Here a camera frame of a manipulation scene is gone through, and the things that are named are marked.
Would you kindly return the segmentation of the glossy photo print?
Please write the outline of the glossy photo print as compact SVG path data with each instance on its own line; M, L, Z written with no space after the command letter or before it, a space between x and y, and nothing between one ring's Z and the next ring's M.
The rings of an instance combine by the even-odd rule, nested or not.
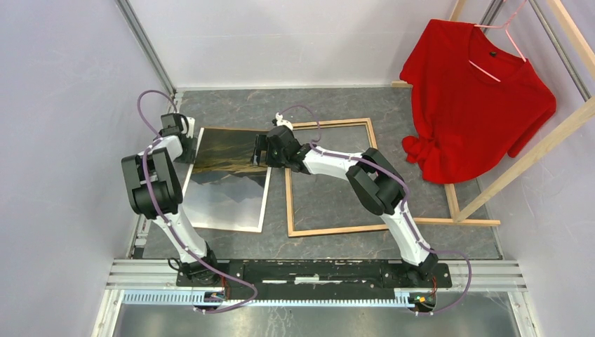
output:
M201 128L194 163L182 187L194 228L261 233L271 169L253 163L263 130Z

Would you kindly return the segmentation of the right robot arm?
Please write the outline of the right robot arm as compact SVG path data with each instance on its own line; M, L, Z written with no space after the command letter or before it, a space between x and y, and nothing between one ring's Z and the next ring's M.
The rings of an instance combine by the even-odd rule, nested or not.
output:
M362 153L346 153L315 142L301 144L287 126L276 126L256 136L253 163L346 180L364 209L385 222L399 247L407 281L424 286L433 278L437 254L410 214L409 189L403 178L379 150L370 147Z

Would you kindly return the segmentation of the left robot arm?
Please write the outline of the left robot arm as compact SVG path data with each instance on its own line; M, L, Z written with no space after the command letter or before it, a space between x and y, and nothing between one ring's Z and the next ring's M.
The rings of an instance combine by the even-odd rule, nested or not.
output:
M179 282L212 286L220 280L213 250L193 228L185 214L182 186L175 159L188 159L194 125L186 116L161 116L162 129L144 151L121 160L123 179L132 210L163 230L178 252L168 265Z

